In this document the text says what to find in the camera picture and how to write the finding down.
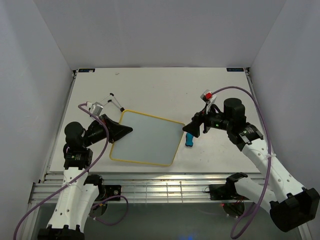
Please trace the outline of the blue whiteboard eraser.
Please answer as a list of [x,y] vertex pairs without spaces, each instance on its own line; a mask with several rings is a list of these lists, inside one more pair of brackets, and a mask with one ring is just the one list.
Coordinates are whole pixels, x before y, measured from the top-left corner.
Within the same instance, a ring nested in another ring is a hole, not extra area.
[[185,146],[190,148],[193,147],[194,145],[193,139],[194,139],[194,136],[187,132],[185,135]]

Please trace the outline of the yellow framed whiteboard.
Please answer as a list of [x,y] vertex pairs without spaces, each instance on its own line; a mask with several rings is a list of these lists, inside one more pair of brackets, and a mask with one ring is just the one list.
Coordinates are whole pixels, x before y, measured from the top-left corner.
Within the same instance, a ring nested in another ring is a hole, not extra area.
[[142,112],[125,110],[119,123],[132,132],[113,143],[113,161],[169,167],[184,136],[184,123]]

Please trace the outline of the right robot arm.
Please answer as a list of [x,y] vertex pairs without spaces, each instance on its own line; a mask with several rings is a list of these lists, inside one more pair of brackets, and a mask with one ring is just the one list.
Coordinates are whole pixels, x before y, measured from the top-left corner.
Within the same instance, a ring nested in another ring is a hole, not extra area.
[[215,128],[224,130],[228,139],[256,166],[265,177],[268,189],[251,180],[247,174],[238,172],[226,179],[225,191],[232,198],[243,196],[269,213],[271,220],[283,232],[288,232],[316,217],[320,195],[314,188],[305,188],[281,164],[276,155],[268,152],[263,134],[247,122],[245,106],[238,98],[223,102],[223,111],[214,104],[216,98],[206,100],[203,110],[197,112],[183,131],[193,137]]

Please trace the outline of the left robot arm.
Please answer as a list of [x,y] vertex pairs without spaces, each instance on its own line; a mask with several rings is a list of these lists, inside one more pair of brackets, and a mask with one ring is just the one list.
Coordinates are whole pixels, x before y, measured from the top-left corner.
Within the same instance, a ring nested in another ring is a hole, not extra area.
[[62,190],[47,226],[38,231],[37,239],[83,240],[90,212],[109,200],[123,198],[119,194],[108,196],[103,178],[89,174],[93,158],[89,147],[101,140],[114,143],[132,131],[132,127],[121,125],[106,114],[96,117],[87,129],[76,121],[65,126]]

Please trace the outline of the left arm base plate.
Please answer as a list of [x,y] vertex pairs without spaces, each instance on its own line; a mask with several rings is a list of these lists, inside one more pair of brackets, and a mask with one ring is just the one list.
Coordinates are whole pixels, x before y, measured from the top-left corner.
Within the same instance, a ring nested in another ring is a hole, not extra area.
[[98,198],[99,201],[104,199],[113,197],[113,196],[120,196],[122,193],[122,186],[121,185],[102,185],[102,193]]

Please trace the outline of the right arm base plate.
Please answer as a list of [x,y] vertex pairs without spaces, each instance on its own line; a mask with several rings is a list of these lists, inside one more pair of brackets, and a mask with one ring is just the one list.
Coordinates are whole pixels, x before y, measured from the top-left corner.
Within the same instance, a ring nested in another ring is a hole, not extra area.
[[212,201],[217,200],[239,200],[241,197],[233,190],[229,189],[225,184],[210,184],[204,191],[209,194],[209,199]]

